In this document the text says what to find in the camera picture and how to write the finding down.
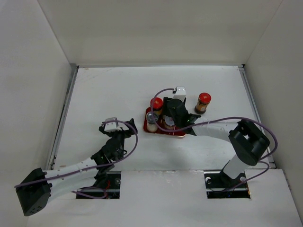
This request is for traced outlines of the dark sauce jar red lid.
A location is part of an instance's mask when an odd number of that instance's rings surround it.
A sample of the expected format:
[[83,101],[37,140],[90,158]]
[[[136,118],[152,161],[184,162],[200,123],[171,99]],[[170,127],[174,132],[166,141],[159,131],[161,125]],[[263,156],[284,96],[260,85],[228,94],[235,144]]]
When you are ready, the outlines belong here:
[[153,110],[153,112],[156,113],[160,117],[162,114],[162,110],[163,110],[163,100],[159,97],[152,98],[150,100],[150,105],[151,105],[151,109]]

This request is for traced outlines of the small jar white lid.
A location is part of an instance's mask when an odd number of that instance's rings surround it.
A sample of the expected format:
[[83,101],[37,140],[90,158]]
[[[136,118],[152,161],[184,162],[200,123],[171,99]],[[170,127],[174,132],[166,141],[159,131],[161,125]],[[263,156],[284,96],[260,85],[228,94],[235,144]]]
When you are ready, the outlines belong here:
[[164,129],[168,130],[169,132],[174,132],[176,126],[172,117],[165,115],[163,123],[164,123]]

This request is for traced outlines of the clear bottle white contents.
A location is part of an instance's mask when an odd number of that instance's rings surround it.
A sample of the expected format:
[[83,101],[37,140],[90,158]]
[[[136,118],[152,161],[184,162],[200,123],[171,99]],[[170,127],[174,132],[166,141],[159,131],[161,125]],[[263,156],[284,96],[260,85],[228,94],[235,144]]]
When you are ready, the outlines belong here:
[[156,132],[158,129],[158,126],[156,125],[156,122],[158,121],[158,114],[155,112],[148,112],[145,116],[145,119],[147,121],[147,131],[149,132]]

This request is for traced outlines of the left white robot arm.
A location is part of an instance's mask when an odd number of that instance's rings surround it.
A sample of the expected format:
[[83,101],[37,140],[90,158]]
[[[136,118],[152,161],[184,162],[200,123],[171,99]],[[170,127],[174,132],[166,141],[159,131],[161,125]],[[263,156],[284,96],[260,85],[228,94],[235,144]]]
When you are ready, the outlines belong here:
[[131,155],[125,150],[125,140],[138,135],[134,119],[123,122],[127,129],[119,127],[119,124],[121,121],[116,118],[106,119],[102,123],[99,131],[109,139],[91,157],[56,170],[36,168],[16,185],[16,194],[24,216],[40,212],[52,200],[67,193],[104,187],[107,173],[115,164]]

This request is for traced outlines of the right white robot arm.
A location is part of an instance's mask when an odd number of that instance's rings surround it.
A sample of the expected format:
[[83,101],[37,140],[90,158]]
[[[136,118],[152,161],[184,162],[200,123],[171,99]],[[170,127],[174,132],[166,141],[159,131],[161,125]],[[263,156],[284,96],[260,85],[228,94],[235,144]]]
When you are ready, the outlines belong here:
[[255,166],[268,148],[270,141],[265,134],[247,119],[238,122],[203,122],[200,115],[187,111],[179,99],[171,99],[166,104],[166,110],[175,125],[185,134],[206,136],[229,142],[235,152],[233,158],[220,171],[220,183],[231,187],[237,177],[249,166]]

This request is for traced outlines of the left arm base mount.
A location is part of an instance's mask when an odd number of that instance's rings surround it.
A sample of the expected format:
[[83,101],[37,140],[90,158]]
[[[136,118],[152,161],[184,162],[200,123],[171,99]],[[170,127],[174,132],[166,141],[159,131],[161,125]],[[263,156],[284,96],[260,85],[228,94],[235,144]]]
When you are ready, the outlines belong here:
[[91,187],[77,191],[76,199],[119,199],[121,172],[108,172],[103,180],[98,180]]

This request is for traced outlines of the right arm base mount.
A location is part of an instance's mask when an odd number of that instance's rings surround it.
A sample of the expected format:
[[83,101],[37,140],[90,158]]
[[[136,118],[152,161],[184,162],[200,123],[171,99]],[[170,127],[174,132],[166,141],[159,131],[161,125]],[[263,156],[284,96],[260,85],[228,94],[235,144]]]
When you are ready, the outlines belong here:
[[250,199],[245,173],[231,179],[220,171],[206,171],[204,178],[208,199]]

